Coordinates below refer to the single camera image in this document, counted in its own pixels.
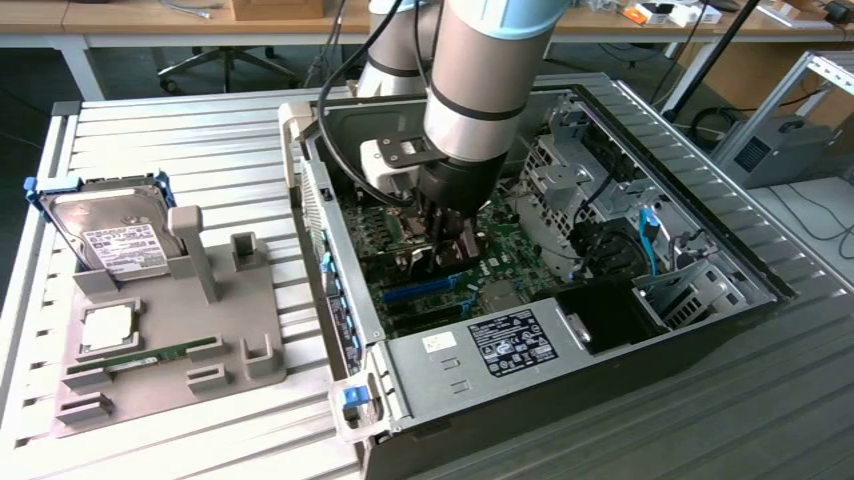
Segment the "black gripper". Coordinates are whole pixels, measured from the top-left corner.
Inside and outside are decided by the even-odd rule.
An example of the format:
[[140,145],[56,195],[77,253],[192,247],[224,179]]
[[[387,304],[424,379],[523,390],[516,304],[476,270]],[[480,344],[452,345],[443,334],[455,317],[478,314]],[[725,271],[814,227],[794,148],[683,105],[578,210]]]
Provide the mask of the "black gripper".
[[470,162],[448,157],[418,167],[418,209],[426,217],[436,211],[472,218],[490,199],[507,154]]

